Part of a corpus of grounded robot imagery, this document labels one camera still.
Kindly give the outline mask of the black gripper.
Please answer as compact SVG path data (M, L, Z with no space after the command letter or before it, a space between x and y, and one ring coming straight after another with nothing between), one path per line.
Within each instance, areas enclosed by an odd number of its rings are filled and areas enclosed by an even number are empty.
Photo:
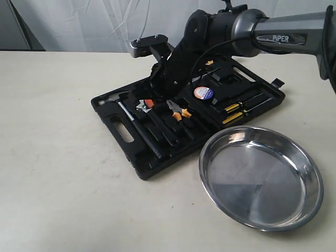
M168 38L158 34L135 39L130 42L130 47L130 54L133 58L149 55L163 58L168 55ZM155 63L150 74L150 86L154 98L167 100L178 95L189 82L192 68L204 52L203 47L190 47L184 40L181 40L168 59Z

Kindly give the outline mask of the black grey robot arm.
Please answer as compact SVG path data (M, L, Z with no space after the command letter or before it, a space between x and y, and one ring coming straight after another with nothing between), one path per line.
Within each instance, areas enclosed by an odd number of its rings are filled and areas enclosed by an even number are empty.
M164 35L130 42L134 58L152 55L157 62L143 92L149 99L167 100L178 95L201 75L208 60L216 57L255 57L305 54L316 57L320 77L335 86L335 9L285 17L266 16L247 5L215 14L196 10L187 20L184 35L172 47Z

